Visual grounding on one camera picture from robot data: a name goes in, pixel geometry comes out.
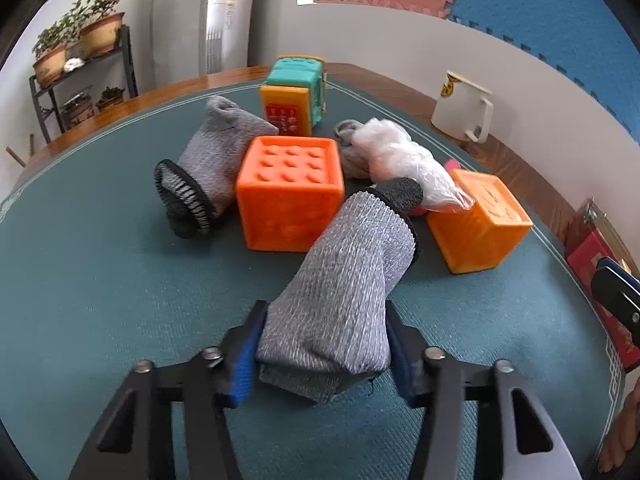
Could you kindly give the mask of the person's hand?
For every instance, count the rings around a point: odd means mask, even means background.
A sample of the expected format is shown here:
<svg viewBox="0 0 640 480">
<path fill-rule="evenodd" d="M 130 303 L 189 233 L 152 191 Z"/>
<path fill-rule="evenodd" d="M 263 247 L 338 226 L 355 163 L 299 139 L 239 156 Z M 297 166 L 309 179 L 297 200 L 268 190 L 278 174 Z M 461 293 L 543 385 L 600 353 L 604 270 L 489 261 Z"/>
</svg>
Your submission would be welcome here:
<svg viewBox="0 0 640 480">
<path fill-rule="evenodd" d="M 636 382 L 604 440 L 598 463 L 600 472 L 620 468 L 636 444 L 639 434 L 639 401 L 640 386 Z"/>
</svg>

